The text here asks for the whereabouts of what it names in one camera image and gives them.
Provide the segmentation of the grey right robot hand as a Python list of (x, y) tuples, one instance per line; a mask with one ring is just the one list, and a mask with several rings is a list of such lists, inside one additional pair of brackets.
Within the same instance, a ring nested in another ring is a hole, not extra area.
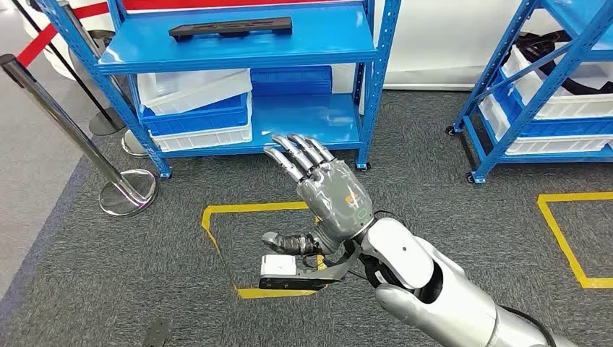
[(373, 222), (372, 200), (345, 161), (313, 137), (273, 134), (286, 151), (267, 146), (271, 157), (296, 182), (296, 191), (319, 220), (307, 234), (267, 232), (262, 242), (279, 254), (328, 255)]

